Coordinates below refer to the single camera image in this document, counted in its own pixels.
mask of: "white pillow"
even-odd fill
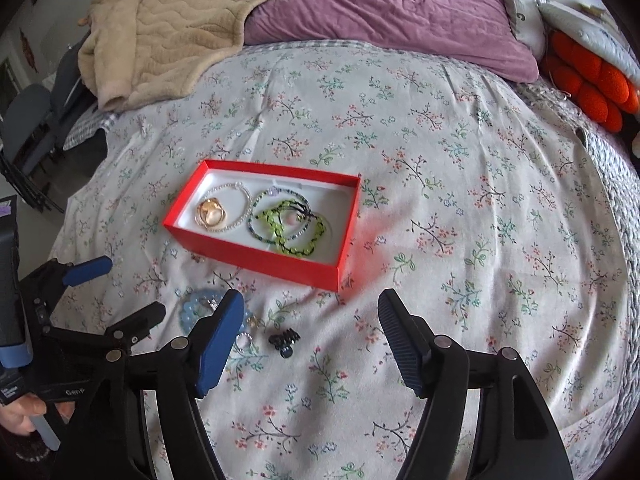
[[[504,7],[516,40],[527,45],[533,56],[541,60],[546,51],[546,36],[537,0],[504,0]]]
[[[605,27],[558,2],[543,0],[539,7],[542,17],[551,27],[562,30],[584,48],[611,63],[636,87],[640,87],[640,66]]]

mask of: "purple pillow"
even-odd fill
[[[517,82],[538,78],[502,0],[268,0],[249,15],[246,44],[361,40],[451,56]]]

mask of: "human hand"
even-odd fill
[[[76,404],[74,402],[61,402],[56,404],[62,418],[69,420],[74,414]],[[0,426],[17,435],[27,436],[35,431],[30,416],[44,415],[47,413],[47,405],[33,394],[26,394],[18,400],[14,400],[8,406],[0,406]]]

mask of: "purple sticker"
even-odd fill
[[[11,202],[0,202],[0,218],[11,214]]]

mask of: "chair backrest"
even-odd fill
[[[13,162],[31,133],[45,119],[50,109],[51,94],[39,84],[27,86],[9,105],[0,126],[2,150]]]
[[[78,68],[78,51],[84,43],[84,39],[82,38],[65,52],[56,70],[56,81],[51,90],[51,107],[59,120],[84,89]]]

